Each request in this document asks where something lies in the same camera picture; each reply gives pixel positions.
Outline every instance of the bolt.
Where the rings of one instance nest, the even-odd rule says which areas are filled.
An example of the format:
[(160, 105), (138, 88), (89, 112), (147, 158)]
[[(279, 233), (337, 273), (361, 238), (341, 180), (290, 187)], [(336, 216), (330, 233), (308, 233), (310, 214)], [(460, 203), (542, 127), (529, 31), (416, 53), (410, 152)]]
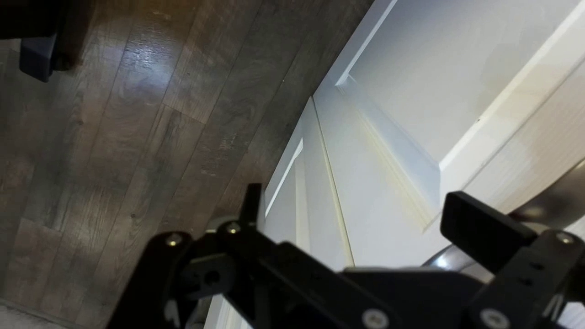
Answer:
[(573, 242), (571, 236), (566, 234), (566, 233), (559, 233), (559, 234), (555, 234), (555, 238), (557, 238), (562, 245), (570, 245), (570, 244)]
[(224, 227), (228, 234), (237, 234), (240, 231), (239, 223), (231, 222)]
[(167, 247), (176, 247), (178, 244), (182, 242), (182, 236), (180, 234), (169, 234), (167, 238), (165, 238), (165, 245)]
[(487, 329), (507, 329), (509, 328), (509, 320), (496, 309), (480, 311), (480, 322)]
[(385, 313), (381, 313), (379, 309), (367, 309), (361, 315), (361, 322), (367, 329), (387, 329), (389, 326)]

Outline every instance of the wooden floor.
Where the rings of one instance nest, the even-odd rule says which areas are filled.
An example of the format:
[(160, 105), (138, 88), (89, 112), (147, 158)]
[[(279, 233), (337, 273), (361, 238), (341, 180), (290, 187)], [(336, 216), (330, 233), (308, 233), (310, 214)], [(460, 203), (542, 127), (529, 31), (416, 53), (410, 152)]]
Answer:
[(266, 183), (370, 0), (100, 0), (48, 84), (0, 42), (0, 298), (103, 328), (144, 242)]

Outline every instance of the black mount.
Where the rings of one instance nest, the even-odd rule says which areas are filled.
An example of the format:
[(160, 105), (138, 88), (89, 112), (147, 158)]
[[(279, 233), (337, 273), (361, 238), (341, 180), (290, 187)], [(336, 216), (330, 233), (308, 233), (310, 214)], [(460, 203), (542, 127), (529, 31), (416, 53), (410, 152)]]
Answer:
[(109, 328), (184, 328), (213, 295), (261, 329), (559, 328), (566, 302), (585, 300), (579, 238), (537, 236), (462, 192), (445, 198), (440, 233), (493, 275), (489, 284), (436, 269), (332, 273), (255, 231), (259, 196), (250, 185), (239, 220), (215, 234), (155, 236)]

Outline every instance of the screw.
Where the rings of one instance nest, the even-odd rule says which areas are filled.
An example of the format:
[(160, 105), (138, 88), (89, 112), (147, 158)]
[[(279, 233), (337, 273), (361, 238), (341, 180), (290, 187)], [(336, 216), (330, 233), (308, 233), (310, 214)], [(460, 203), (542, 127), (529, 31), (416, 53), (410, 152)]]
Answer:
[(237, 234), (240, 231), (239, 223), (231, 222), (224, 227), (228, 234)]
[(559, 233), (559, 234), (555, 234), (555, 238), (557, 238), (562, 245), (570, 245), (570, 244), (573, 242), (571, 236), (566, 234), (566, 233)]
[(180, 234), (169, 234), (167, 238), (165, 238), (165, 245), (167, 247), (176, 247), (178, 244), (182, 242), (182, 236)]
[(361, 315), (361, 322), (367, 329), (387, 329), (389, 324), (385, 313), (381, 313), (379, 309), (367, 309)]
[(509, 320), (496, 309), (480, 311), (480, 322), (489, 329), (507, 329)]

